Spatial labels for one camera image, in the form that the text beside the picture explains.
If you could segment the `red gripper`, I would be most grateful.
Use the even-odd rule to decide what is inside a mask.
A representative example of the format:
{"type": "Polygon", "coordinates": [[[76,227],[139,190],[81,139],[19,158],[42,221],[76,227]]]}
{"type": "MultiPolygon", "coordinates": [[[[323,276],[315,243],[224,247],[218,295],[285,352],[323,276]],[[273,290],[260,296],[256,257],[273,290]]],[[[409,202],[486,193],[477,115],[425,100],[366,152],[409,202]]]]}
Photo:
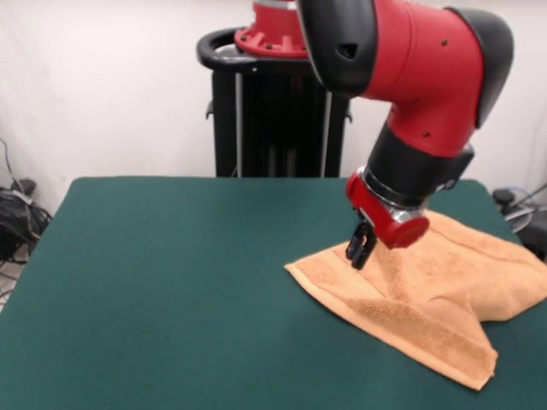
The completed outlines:
{"type": "Polygon", "coordinates": [[[345,256],[352,267],[363,269],[377,240],[388,249],[402,249],[420,240],[429,229],[422,208],[398,208],[376,196],[366,184],[364,173],[352,173],[346,196],[360,218],[353,231],[345,256]]]}

